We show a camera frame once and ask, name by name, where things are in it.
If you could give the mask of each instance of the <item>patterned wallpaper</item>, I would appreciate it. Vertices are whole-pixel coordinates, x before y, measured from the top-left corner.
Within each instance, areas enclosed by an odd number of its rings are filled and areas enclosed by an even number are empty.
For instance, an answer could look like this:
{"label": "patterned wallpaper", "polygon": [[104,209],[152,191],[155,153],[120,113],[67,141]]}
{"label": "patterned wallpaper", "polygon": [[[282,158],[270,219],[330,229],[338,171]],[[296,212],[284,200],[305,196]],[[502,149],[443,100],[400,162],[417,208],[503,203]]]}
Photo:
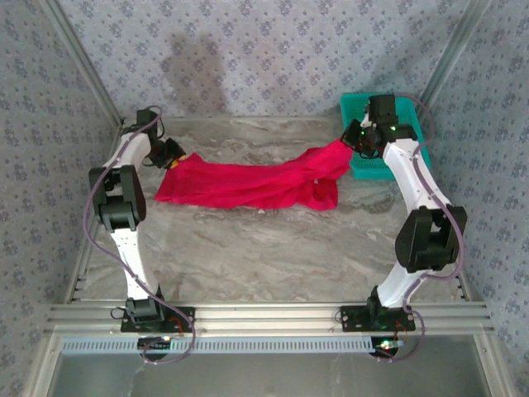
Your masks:
{"label": "patterned wallpaper", "polygon": [[498,0],[435,104],[440,186],[469,210],[470,280],[529,395],[529,4]]}
{"label": "patterned wallpaper", "polygon": [[115,128],[38,2],[0,2],[0,395],[19,395],[79,250],[88,169]]}
{"label": "patterned wallpaper", "polygon": [[309,115],[425,87],[467,0],[60,0],[120,114]]}

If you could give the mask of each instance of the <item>teal basket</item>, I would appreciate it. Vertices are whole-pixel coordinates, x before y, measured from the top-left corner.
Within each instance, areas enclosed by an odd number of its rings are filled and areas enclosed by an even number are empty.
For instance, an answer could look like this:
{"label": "teal basket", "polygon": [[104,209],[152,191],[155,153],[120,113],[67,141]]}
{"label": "teal basket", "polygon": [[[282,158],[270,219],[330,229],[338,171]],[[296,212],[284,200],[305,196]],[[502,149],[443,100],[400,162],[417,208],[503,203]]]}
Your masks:
{"label": "teal basket", "polygon": [[[344,122],[344,130],[349,126],[353,119],[358,121],[364,120],[365,107],[368,104],[369,97],[378,95],[377,93],[345,93],[341,96],[340,109],[341,119]],[[400,124],[411,124],[419,142],[424,141],[419,119],[415,112],[413,101],[409,98],[396,97],[395,108],[397,111],[398,122]],[[428,150],[423,147],[421,150],[422,157],[428,168],[431,168],[430,156]],[[350,167],[355,179],[395,179],[389,167],[382,159],[366,160],[362,159],[358,153],[353,155],[350,161]]]}

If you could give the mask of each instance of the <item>marble floor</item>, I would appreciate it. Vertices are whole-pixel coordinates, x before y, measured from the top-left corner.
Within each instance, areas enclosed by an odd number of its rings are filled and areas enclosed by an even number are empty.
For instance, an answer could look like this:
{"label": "marble floor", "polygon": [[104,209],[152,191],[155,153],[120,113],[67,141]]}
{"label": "marble floor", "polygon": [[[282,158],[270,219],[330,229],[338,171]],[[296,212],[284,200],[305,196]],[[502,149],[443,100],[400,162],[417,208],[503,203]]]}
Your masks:
{"label": "marble floor", "polygon": [[[204,160],[272,165],[341,134],[339,117],[167,121],[167,134]],[[393,181],[339,181],[331,211],[304,207],[217,210],[157,203],[164,171],[142,167],[147,219],[144,260],[165,298],[184,301],[364,301],[395,262],[393,242],[406,218]],[[104,231],[98,242],[117,252]],[[124,299],[123,270],[91,252],[80,299]],[[453,283],[427,281],[414,299],[450,301]]]}

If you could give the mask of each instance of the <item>red fabric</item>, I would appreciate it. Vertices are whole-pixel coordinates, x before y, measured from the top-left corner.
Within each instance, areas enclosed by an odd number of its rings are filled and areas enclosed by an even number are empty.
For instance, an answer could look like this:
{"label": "red fabric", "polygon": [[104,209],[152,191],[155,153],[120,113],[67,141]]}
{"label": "red fabric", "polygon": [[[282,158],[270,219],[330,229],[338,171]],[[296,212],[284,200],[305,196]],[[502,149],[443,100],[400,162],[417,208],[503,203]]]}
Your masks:
{"label": "red fabric", "polygon": [[350,168],[352,154],[341,141],[308,149],[280,165],[213,164],[193,153],[165,173],[155,200],[211,208],[271,209],[298,203],[332,209],[338,204],[336,180]]}

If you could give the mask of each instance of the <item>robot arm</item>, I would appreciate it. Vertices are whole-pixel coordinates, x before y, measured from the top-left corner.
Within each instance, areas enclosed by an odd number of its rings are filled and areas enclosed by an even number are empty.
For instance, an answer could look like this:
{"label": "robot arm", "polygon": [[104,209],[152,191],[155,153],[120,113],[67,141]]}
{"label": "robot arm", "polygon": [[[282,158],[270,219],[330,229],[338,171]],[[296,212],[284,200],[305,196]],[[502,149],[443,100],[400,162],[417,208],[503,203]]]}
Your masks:
{"label": "robot arm", "polygon": [[[397,180],[407,208],[407,220],[395,241],[397,262],[386,280],[374,288],[364,312],[353,309],[347,315],[357,331],[367,329],[358,329],[362,328],[359,323],[368,323],[370,330],[388,330],[395,318],[407,317],[402,316],[402,306],[410,288],[425,273],[441,271],[445,265],[455,262],[459,245],[453,225],[431,198],[413,166],[414,153],[419,146],[417,134],[412,126],[398,123],[393,95],[370,97],[364,120],[353,120],[341,139],[363,158],[384,160]],[[450,204],[437,187],[421,152],[416,156],[426,184],[463,231],[467,218],[465,210]]]}
{"label": "robot arm", "polygon": [[[156,113],[149,108],[138,111],[136,124],[125,130],[115,154],[103,167],[91,169],[89,180],[93,188],[102,172],[113,165],[93,196],[96,219],[110,233],[119,256],[137,275],[138,280],[152,294],[162,297],[160,285],[151,267],[141,260],[145,248],[140,240],[139,228],[145,220],[146,203],[137,171],[147,157],[158,168],[171,168],[175,161],[185,156],[185,152],[172,139],[160,139],[163,134],[159,135],[157,123],[154,123],[156,118]],[[135,134],[137,129],[151,122],[154,123],[153,127]],[[136,283],[132,275],[128,272],[125,274],[126,314],[131,321],[152,323],[164,320],[164,308]]]}

